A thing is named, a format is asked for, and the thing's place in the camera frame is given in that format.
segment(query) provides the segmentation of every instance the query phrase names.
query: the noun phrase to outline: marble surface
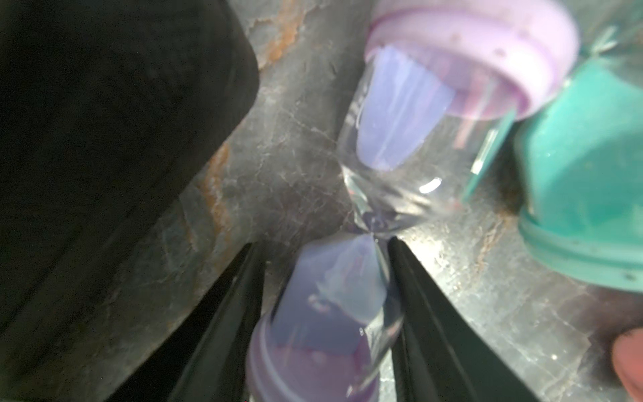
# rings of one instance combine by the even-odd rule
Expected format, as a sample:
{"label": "marble surface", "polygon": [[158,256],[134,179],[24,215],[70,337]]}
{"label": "marble surface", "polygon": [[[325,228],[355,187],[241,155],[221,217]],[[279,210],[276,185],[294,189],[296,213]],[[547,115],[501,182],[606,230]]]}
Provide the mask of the marble surface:
{"label": "marble surface", "polygon": [[[261,68],[254,108],[120,266],[103,301],[88,306],[25,379],[26,395],[105,399],[245,242],[268,243],[268,309],[296,250],[350,224],[334,144],[363,70],[371,0],[230,3]],[[568,3],[590,22],[607,4]],[[543,401],[625,401],[608,351],[617,334],[643,325],[643,297],[588,286],[533,261],[516,228],[520,204],[508,144],[464,214],[401,237]],[[382,378],[381,401],[393,401],[390,366]]]}

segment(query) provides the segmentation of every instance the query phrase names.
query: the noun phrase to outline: clear glass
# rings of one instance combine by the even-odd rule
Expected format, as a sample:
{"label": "clear glass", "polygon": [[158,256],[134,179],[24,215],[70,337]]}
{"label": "clear glass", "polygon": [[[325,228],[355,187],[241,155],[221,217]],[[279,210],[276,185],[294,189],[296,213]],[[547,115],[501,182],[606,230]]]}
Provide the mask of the clear glass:
{"label": "clear glass", "polygon": [[271,314],[267,349],[276,376],[295,394],[351,400],[377,386],[401,324],[386,240],[340,233],[296,256]]}
{"label": "clear glass", "polygon": [[338,142],[356,211],[373,233],[462,209],[521,105],[502,77],[454,55],[389,46],[367,65]]}
{"label": "clear glass", "polygon": [[643,87],[643,1],[625,0],[606,18],[586,53],[624,81]]}

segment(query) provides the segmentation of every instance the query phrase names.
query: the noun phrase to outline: purple plastic base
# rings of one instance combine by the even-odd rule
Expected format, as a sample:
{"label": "purple plastic base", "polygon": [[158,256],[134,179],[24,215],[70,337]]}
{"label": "purple plastic base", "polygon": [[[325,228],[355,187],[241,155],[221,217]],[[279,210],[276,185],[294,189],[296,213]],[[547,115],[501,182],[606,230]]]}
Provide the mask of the purple plastic base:
{"label": "purple plastic base", "polygon": [[252,334],[246,356],[246,379],[258,402],[377,402],[379,377],[347,396],[351,381],[370,365],[366,336],[350,356],[280,347],[270,338],[269,315]]}

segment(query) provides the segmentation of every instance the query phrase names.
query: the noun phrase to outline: purple cap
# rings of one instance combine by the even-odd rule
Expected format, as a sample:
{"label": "purple cap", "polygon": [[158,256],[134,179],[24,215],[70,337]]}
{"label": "purple cap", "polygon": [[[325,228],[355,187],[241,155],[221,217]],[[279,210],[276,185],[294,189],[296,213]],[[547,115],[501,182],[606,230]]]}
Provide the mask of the purple cap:
{"label": "purple cap", "polygon": [[[519,91],[518,117],[525,118],[557,93],[576,59],[579,36],[570,14],[554,0],[382,0],[374,10],[366,59],[387,45],[433,71],[436,51],[495,71],[507,90]],[[457,82],[442,81],[456,90],[453,105],[470,97]],[[503,109],[490,108],[482,117],[498,118]],[[467,117],[465,112],[448,111]]]}
{"label": "purple cap", "polygon": [[246,355],[246,379],[260,402],[377,402],[379,377],[348,396],[361,369],[370,365],[366,336],[350,355],[279,346],[268,315],[259,320]]}

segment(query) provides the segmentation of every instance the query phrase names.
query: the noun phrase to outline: plastic cap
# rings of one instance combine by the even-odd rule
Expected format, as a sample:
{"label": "plastic cap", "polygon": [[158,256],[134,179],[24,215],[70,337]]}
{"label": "plastic cap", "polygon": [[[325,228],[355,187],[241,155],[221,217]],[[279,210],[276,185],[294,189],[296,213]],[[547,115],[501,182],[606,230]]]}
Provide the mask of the plastic cap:
{"label": "plastic cap", "polygon": [[389,44],[423,64],[438,49],[495,70],[521,91],[524,118],[557,93],[579,35],[553,0],[384,0],[374,11],[367,60]]}

